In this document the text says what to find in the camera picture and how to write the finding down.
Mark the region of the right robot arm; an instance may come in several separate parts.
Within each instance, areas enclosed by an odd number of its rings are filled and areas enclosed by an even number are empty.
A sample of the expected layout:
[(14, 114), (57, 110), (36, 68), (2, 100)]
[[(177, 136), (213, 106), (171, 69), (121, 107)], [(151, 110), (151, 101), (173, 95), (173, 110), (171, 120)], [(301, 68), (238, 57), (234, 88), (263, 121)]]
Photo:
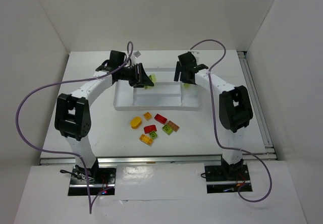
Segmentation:
[(221, 168), (226, 176), (237, 174), (243, 166), (245, 129), (253, 111), (245, 86), (232, 85), (198, 64), (198, 52), (188, 51), (178, 56), (175, 81), (198, 85), (210, 92), (214, 134), (223, 150)]

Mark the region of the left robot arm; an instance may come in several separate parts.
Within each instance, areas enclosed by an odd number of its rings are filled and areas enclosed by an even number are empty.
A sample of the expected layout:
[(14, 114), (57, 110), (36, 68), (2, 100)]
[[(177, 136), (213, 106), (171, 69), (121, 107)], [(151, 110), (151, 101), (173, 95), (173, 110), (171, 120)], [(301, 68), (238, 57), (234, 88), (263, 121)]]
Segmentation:
[(65, 137), (74, 154), (78, 173), (96, 179), (99, 175), (97, 157), (92, 152), (88, 134), (91, 129), (90, 107), (94, 101), (119, 80), (133, 88), (153, 86), (143, 65), (137, 63), (140, 52), (124, 53), (112, 50), (109, 59), (99, 65), (91, 81), (70, 94), (57, 98), (55, 129)]

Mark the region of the light green lego block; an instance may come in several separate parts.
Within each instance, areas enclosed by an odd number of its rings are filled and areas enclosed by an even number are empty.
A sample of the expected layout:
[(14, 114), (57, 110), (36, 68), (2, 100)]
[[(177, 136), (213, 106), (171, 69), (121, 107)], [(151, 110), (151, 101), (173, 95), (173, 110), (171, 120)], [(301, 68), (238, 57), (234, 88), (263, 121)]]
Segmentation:
[(190, 84), (188, 84), (188, 83), (184, 83), (184, 84), (183, 84), (183, 88), (185, 88), (185, 89), (189, 89), (189, 88), (190, 88)]

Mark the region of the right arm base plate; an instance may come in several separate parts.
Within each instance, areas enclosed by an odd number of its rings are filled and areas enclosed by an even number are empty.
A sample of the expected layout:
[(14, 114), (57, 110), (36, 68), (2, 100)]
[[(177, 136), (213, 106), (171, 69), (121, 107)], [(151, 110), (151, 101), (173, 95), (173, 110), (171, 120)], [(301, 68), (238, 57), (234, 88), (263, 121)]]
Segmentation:
[(206, 189), (208, 194), (213, 193), (234, 193), (252, 192), (252, 184), (249, 175), (249, 169), (246, 164), (242, 169), (226, 176), (220, 165), (206, 165), (204, 172), (200, 174), (206, 180)]

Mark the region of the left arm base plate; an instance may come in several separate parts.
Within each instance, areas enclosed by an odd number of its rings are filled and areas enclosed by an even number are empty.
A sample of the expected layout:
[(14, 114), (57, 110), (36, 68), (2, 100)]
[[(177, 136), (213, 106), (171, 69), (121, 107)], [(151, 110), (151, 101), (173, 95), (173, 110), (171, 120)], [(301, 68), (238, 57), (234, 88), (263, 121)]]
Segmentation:
[[(103, 196), (115, 194), (116, 183), (115, 167), (99, 168), (97, 176), (89, 177), (90, 195), (96, 196), (98, 193)], [(87, 196), (86, 176), (77, 173), (75, 167), (71, 171), (60, 170), (61, 174), (70, 175), (68, 196)]]

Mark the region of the light green tall lego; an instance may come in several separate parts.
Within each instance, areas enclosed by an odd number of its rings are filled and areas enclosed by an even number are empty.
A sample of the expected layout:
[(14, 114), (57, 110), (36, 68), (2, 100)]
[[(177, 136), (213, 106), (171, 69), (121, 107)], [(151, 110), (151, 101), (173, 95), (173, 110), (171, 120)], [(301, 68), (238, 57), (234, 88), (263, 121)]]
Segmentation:
[(153, 83), (153, 86), (144, 86), (144, 89), (151, 89), (154, 87), (155, 83), (156, 83), (156, 77), (155, 77), (155, 74), (150, 74), (149, 76), (149, 79), (152, 81)]

